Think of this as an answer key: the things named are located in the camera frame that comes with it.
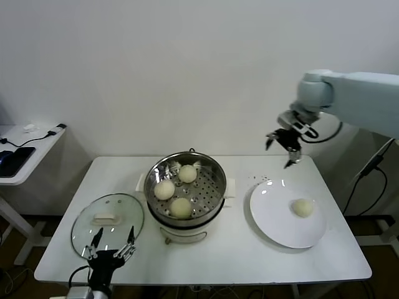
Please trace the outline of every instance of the steamed bun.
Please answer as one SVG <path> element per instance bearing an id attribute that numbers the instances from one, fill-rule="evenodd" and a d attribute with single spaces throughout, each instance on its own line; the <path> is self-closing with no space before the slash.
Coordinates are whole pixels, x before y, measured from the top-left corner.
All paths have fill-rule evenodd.
<path id="1" fill-rule="evenodd" d="M 179 219 L 187 219 L 191 215 L 191 203 L 185 198 L 176 198 L 169 206 L 170 214 Z"/>
<path id="2" fill-rule="evenodd" d="M 297 199 L 292 204 L 292 210 L 294 210 L 295 214 L 299 217 L 309 217 L 313 213 L 314 203 L 308 199 Z"/>
<path id="3" fill-rule="evenodd" d="M 171 198 L 175 193 L 175 184 L 169 179 L 163 180 L 156 184 L 154 188 L 155 197 L 160 201 L 165 201 Z"/>
<path id="4" fill-rule="evenodd" d="M 192 183 L 197 178 L 197 169 L 193 165 L 184 165 L 180 168 L 178 177 L 183 183 Z"/>

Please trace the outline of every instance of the cable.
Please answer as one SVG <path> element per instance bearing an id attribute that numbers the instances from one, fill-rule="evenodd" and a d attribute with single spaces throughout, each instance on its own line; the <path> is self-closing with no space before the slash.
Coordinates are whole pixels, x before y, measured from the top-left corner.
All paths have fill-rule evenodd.
<path id="1" fill-rule="evenodd" d="M 360 180 L 361 180 L 362 178 L 363 178 L 363 177 L 360 177 L 360 176 L 357 178 L 356 183 L 355 183 L 355 185 L 353 186 L 352 192 L 350 193 L 349 199 L 348 199 L 348 201 L 347 201 L 347 205 L 345 206 L 345 209 L 344 209 L 344 211 L 342 212 L 342 215 L 344 215 L 344 214 L 346 213 L 346 211 L 347 211 L 347 209 L 348 209 L 348 206 L 349 206 L 349 204 L 350 204 L 350 201 L 352 200 L 352 196 L 353 196 L 353 194 L 355 193 L 357 184 L 360 182 Z"/>
<path id="2" fill-rule="evenodd" d="M 368 286 L 368 288 L 370 289 L 370 292 L 371 292 L 371 294 L 372 294 L 372 298 L 375 299 L 376 297 L 375 297 L 375 293 L 374 293 L 374 289 L 373 289 L 373 287 L 372 287 L 372 284 L 369 283 L 367 280 L 364 281 L 364 283 L 365 283 L 365 284 Z"/>
<path id="3" fill-rule="evenodd" d="M 367 165 L 374 159 L 374 157 L 376 157 L 376 155 L 378 155 L 378 154 L 381 152 L 381 150 L 383 150 L 387 145 L 389 145 L 390 143 L 392 143 L 394 140 L 395 140 L 394 138 L 391 138 L 391 139 L 389 139 L 386 143 L 384 143 L 384 145 L 381 146 L 380 149 L 379 149 L 378 151 L 376 151 L 375 154 L 373 154 L 373 156 L 367 161 L 367 163 L 364 165 L 364 167 L 362 168 L 362 170 L 360 170 L 360 171 L 353 177 L 353 179 L 351 180 L 351 182 L 352 182 L 355 178 L 357 178 L 357 177 L 362 173 L 362 171 L 363 171 L 363 170 L 367 167 Z"/>
<path id="4" fill-rule="evenodd" d="M 381 197 L 382 197 L 382 196 L 384 195 L 384 193 L 385 193 L 385 190 L 387 189 L 387 185 L 388 185 L 388 178 L 387 178 L 387 175 L 384 173 L 384 171 L 383 171 L 382 169 L 380 169 L 380 168 L 378 168 L 378 167 L 376 167 L 375 170 L 377 170 L 377 171 L 379 171 L 379 172 L 381 172 L 381 173 L 383 174 L 384 179 L 385 179 L 384 188 L 382 189 L 381 194 L 377 197 L 377 199 L 375 200 L 375 202 L 374 202 L 368 209 L 366 209 L 366 210 L 364 210 L 363 212 L 361 212 L 360 214 L 358 214 L 358 216 L 361 216 L 361 215 L 363 215 L 364 213 L 366 213 L 366 212 L 368 212 L 369 210 L 371 210 L 371 209 L 377 204 L 377 202 L 381 199 Z"/>
<path id="5" fill-rule="evenodd" d="M 329 136 L 327 138 L 324 138 L 324 139 L 321 139 L 321 140 L 315 140 L 315 141 L 306 140 L 302 135 L 300 136 L 300 139 L 304 143 L 312 143 L 312 144 L 314 144 L 314 143 L 323 143 L 323 142 L 329 141 L 332 138 L 336 137 L 339 134 L 339 132 L 341 132 L 343 125 L 344 125 L 344 123 L 342 123 L 342 121 L 340 121 L 337 130 L 331 136 Z"/>
<path id="6" fill-rule="evenodd" d="M 12 278 L 9 272 L 10 272 L 11 270 L 14 270 L 15 268 L 18 268 L 18 267 L 22 267 L 22 268 L 24 268 L 24 270 L 21 271 L 21 272 L 20 272 L 17 276 L 15 276 L 14 278 Z M 6 285 L 6 289 L 4 290 L 4 295 L 0 296 L 0 298 L 6 298 L 6 297 L 11 296 L 12 294 L 15 294 L 15 293 L 25 284 L 26 279 L 27 279 L 27 274 L 28 274 L 28 272 L 31 272 L 31 273 L 33 274 L 33 271 L 32 271 L 31 269 L 29 269 L 29 268 L 26 268 L 25 266 L 14 266 L 13 268 L 9 269 L 8 271 L 4 271 L 4 273 L 6 274 L 6 276 L 8 277 L 8 279 L 10 280 L 10 282 Z M 16 279 L 17 279 L 18 277 L 20 277 L 23 273 L 26 273 L 26 275 L 25 275 L 23 281 L 22 281 L 17 287 L 14 288 L 14 286 L 15 286 L 14 282 L 15 282 Z"/>
<path id="7" fill-rule="evenodd" d="M 339 297 L 339 299 L 344 299 L 341 292 L 338 290 L 338 287 L 335 287 L 335 291 L 337 292 L 337 296 Z"/>
<path id="8" fill-rule="evenodd" d="M 385 150 L 382 152 L 382 156 L 385 155 L 385 153 L 389 150 L 389 148 L 391 147 L 392 143 L 395 141 L 395 139 L 391 138 L 389 141 L 389 145 L 385 148 Z"/>
<path id="9" fill-rule="evenodd" d="M 367 287 L 366 287 L 366 284 L 365 284 L 364 282 L 361 282 L 361 283 L 362 283 L 362 285 L 363 285 L 363 287 L 364 287 L 364 290 L 366 291 L 367 299 L 370 299 L 370 294 L 369 294 L 369 291 L 368 291 L 368 289 L 367 289 Z"/>
<path id="10" fill-rule="evenodd" d="M 7 138 L 2 138 L 2 139 L 0 140 L 0 142 L 1 142 L 1 143 L 9 143 L 10 145 L 15 146 L 16 148 L 22 148 L 24 145 L 26 145 L 26 144 L 28 144 L 28 143 L 30 143 L 30 142 L 32 142 L 32 141 L 43 140 L 44 138 L 47 138 L 47 137 L 49 137 L 49 136 L 51 136 L 51 135 L 50 135 L 50 134 L 47 134 L 47 135 L 45 135 L 45 136 L 43 136 L 43 137 L 40 137 L 40 138 L 31 139 L 31 140 L 25 141 L 25 142 L 24 142 L 23 144 L 21 144 L 21 145 L 16 145 L 16 144 L 12 143 L 11 141 L 8 141 Z"/>
<path id="11" fill-rule="evenodd" d="M 251 299 L 252 295 L 255 294 L 255 293 L 257 293 L 257 292 L 261 294 L 261 296 L 262 296 L 261 299 L 267 298 L 267 297 L 264 296 L 264 287 L 262 287 L 262 290 L 258 290 L 258 289 L 252 290 L 252 291 L 249 293 L 249 295 L 247 296 L 246 299 Z"/>
<path id="12" fill-rule="evenodd" d="M 72 288 L 72 279 L 75 276 L 75 274 L 77 272 L 79 272 L 79 271 L 82 271 L 82 270 L 86 269 L 86 268 L 89 268 L 89 271 L 90 271 L 90 267 L 88 265 L 86 265 L 86 266 L 81 266 L 81 267 L 79 267 L 78 269 L 76 269 L 75 271 L 72 272 L 72 274 L 70 275 L 69 280 L 68 280 L 68 287 L 69 288 Z"/>
<path id="13" fill-rule="evenodd" d="M 227 290 L 227 289 L 230 290 L 230 292 L 228 292 L 228 293 L 226 293 L 226 294 L 220 293 L 221 291 Z M 216 295 L 225 297 L 225 296 L 227 296 L 227 295 L 230 295 L 230 293 L 233 293 L 234 296 L 236 296 L 237 299 L 240 299 L 240 297 L 237 295 L 237 293 L 236 293 L 231 287 L 225 287 L 225 288 L 220 289 L 219 291 L 217 291 L 217 289 L 215 289 L 215 288 L 213 288 L 213 290 L 214 290 L 214 294 L 213 294 L 212 296 L 210 296 L 209 299 L 212 299 L 212 298 L 215 297 Z"/>
<path id="14" fill-rule="evenodd" d="M 55 126 L 50 131 L 47 131 L 47 134 L 45 136 L 25 141 L 21 145 L 16 145 L 15 143 L 12 143 L 11 141 L 8 141 L 7 138 L 0 138 L 0 143 L 3 144 L 3 145 L 5 145 L 6 143 L 9 143 L 10 145 L 15 146 L 16 148 L 22 148 L 24 145 L 26 145 L 26 144 L 28 144 L 28 143 L 30 143 L 32 141 L 43 140 L 43 139 L 45 139 L 47 137 L 54 136 L 54 135 L 58 134 L 60 131 L 64 130 L 66 127 L 67 126 L 65 124 L 60 123 L 59 125 Z"/>

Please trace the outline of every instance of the robotic arm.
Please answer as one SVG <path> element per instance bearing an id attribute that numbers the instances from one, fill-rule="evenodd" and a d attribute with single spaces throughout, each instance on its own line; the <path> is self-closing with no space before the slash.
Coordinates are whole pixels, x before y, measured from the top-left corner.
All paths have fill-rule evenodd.
<path id="1" fill-rule="evenodd" d="M 375 73 L 307 72 L 299 82 L 297 100 L 277 119 L 281 129 L 267 135 L 289 153 L 285 167 L 300 161 L 299 138 L 317 138 L 312 124 L 320 112 L 376 133 L 399 138 L 399 76 Z"/>

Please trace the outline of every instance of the black cable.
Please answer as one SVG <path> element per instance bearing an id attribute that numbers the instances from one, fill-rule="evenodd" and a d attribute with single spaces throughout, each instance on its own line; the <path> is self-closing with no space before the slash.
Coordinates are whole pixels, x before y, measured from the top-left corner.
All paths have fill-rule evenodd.
<path id="1" fill-rule="evenodd" d="M 385 150 L 382 152 L 381 156 L 385 155 L 385 153 L 389 150 L 391 147 L 392 143 L 395 141 L 395 139 L 392 139 L 391 142 L 389 142 L 388 146 L 385 148 Z"/>
<path id="2" fill-rule="evenodd" d="M 382 189 L 381 194 L 378 196 L 378 198 L 375 200 L 375 202 L 366 210 L 364 210 L 363 212 L 361 212 L 360 214 L 358 214 L 358 216 L 363 215 L 364 213 L 368 212 L 369 210 L 371 210 L 376 204 L 377 202 L 381 199 L 381 197 L 384 195 L 385 190 L 387 189 L 387 185 L 388 185 L 388 178 L 387 175 L 384 173 L 384 171 L 378 167 L 375 168 L 375 170 L 381 172 L 384 175 L 384 179 L 385 179 L 385 183 L 384 183 L 384 188 Z"/>
<path id="3" fill-rule="evenodd" d="M 360 182 L 360 180 L 361 180 L 362 178 L 363 178 L 363 176 L 359 176 L 359 177 L 357 178 L 356 183 L 355 183 L 355 185 L 353 186 L 352 192 L 350 193 L 349 199 L 348 199 L 348 201 L 347 201 L 347 205 L 345 206 L 345 209 L 344 209 L 344 211 L 342 212 L 342 215 L 344 215 L 344 214 L 346 213 L 346 211 L 347 211 L 347 209 L 348 209 L 348 206 L 349 206 L 349 203 L 350 203 L 350 201 L 352 200 L 352 196 L 353 196 L 353 194 L 355 193 L 357 184 Z"/>
<path id="4" fill-rule="evenodd" d="M 338 287 L 335 287 L 335 291 L 337 292 L 337 296 L 339 297 L 339 299 L 344 299 L 341 292 L 338 290 Z"/>
<path id="5" fill-rule="evenodd" d="M 6 143 L 9 143 L 10 145 L 13 145 L 13 146 L 15 146 L 16 148 L 22 148 L 24 145 L 26 145 L 26 144 L 28 144 L 28 143 L 30 143 L 30 142 L 32 142 L 32 141 L 37 141 L 37 140 L 43 140 L 43 139 L 45 139 L 45 138 L 47 138 L 47 137 L 49 137 L 49 136 L 51 136 L 50 134 L 47 134 L 47 135 L 45 135 L 45 136 L 43 136 L 43 137 L 40 137 L 40 138 L 35 138 L 35 139 L 31 139 L 31 140 L 28 140 L 28 141 L 25 141 L 23 144 L 21 144 L 21 145 L 15 145 L 14 143 L 12 143 L 11 141 L 6 141 Z"/>
<path id="6" fill-rule="evenodd" d="M 263 292 L 262 292 L 261 290 L 258 290 L 258 289 L 252 290 L 252 291 L 249 293 L 249 295 L 247 296 L 247 299 L 251 299 L 252 295 L 255 294 L 255 293 L 257 293 L 257 292 L 259 292 L 259 293 L 261 294 L 261 299 L 263 299 L 263 297 L 262 297 Z"/>
<path id="7" fill-rule="evenodd" d="M 15 145 L 15 144 L 12 143 L 11 141 L 8 141 L 7 138 L 1 138 L 0 141 L 1 141 L 2 144 L 4 144 L 4 143 L 9 143 L 10 145 L 15 146 L 16 148 L 19 147 L 18 145 Z"/>
<path id="8" fill-rule="evenodd" d="M 300 136 L 300 139 L 304 143 L 323 143 L 323 142 L 326 142 L 326 141 L 331 140 L 332 138 L 336 137 L 339 134 L 339 132 L 341 132 L 341 129 L 342 129 L 343 125 L 344 125 L 344 123 L 342 123 L 342 121 L 340 121 L 340 123 L 338 125 L 338 128 L 337 128 L 337 131 L 335 131 L 331 136 L 329 136 L 327 138 L 324 138 L 324 139 L 321 139 L 321 140 L 315 140 L 315 141 L 306 140 L 306 139 L 304 139 L 303 136 Z"/>
<path id="9" fill-rule="evenodd" d="M 363 285 L 363 287 L 364 287 L 364 290 L 366 291 L 367 299 L 370 299 L 370 294 L 369 294 L 369 292 L 368 292 L 368 289 L 367 289 L 367 287 L 366 287 L 366 284 L 365 284 L 364 282 L 361 282 L 361 283 L 362 283 L 362 285 Z"/>
<path id="10" fill-rule="evenodd" d="M 371 283 L 369 283 L 368 281 L 364 281 L 364 283 L 365 283 L 365 284 L 368 286 L 368 288 L 370 289 L 370 292 L 371 292 L 371 294 L 372 294 L 372 298 L 375 299 L 376 297 L 375 297 L 374 289 L 373 289 Z"/>
<path id="11" fill-rule="evenodd" d="M 78 269 L 76 269 L 75 271 L 72 272 L 72 274 L 70 275 L 69 280 L 68 280 L 68 287 L 69 287 L 69 288 L 72 288 L 72 279 L 73 279 L 73 277 L 75 276 L 75 274 L 76 274 L 77 272 L 79 272 L 79 271 L 82 271 L 82 270 L 86 269 L 86 268 L 89 268 L 89 266 L 88 266 L 88 265 L 86 265 L 86 266 L 81 266 L 81 267 L 79 267 Z"/>

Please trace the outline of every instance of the floor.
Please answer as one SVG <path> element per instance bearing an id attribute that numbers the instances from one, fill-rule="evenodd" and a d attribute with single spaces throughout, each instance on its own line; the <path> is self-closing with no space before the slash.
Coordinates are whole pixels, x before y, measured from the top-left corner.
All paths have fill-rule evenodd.
<path id="1" fill-rule="evenodd" d="M 28 218 L 31 224 L 38 219 Z M 59 219 L 46 219 L 47 225 L 43 231 L 44 235 L 52 235 L 57 228 Z M 354 234 L 378 234 L 379 228 L 374 221 L 350 221 L 350 227 Z M 5 231 L 7 222 L 0 219 L 0 229 Z M 22 247 L 25 238 L 13 230 L 10 236 L 0 247 L 0 268 L 10 269 L 15 256 Z M 389 247 L 366 247 L 363 252 L 373 269 L 373 277 L 368 281 L 373 288 L 375 298 L 377 299 L 397 299 L 399 298 L 399 259 Z M 34 249 L 29 256 L 26 266 L 35 269 L 44 253 L 44 249 Z M 20 273 L 20 268 L 10 270 L 12 276 Z M 24 273 L 16 281 L 15 284 L 22 283 L 24 276 L 27 275 L 26 281 L 17 292 L 10 296 L 9 299 L 30 298 L 30 299 L 48 299 L 55 296 L 65 296 L 67 288 L 56 283 L 41 283 L 35 281 L 31 273 Z M 3 298 L 4 289 L 8 283 L 8 279 L 3 276 L 0 280 L 0 298 Z M 304 285 L 300 287 L 300 291 L 311 287 Z M 265 299 L 291 299 L 293 298 L 291 287 L 287 285 L 268 285 L 261 287 L 233 287 L 233 291 L 240 299 L 261 299 L 262 292 Z M 231 289 L 213 288 L 211 291 L 202 290 L 200 292 L 192 292 L 188 287 L 116 287 L 113 292 L 113 298 L 123 299 L 217 299 L 217 298 L 237 298 Z M 367 294 L 364 284 L 361 282 L 347 282 L 339 285 L 338 288 L 324 295 L 322 299 L 346 299 L 346 298 L 373 298 L 371 293 Z"/>

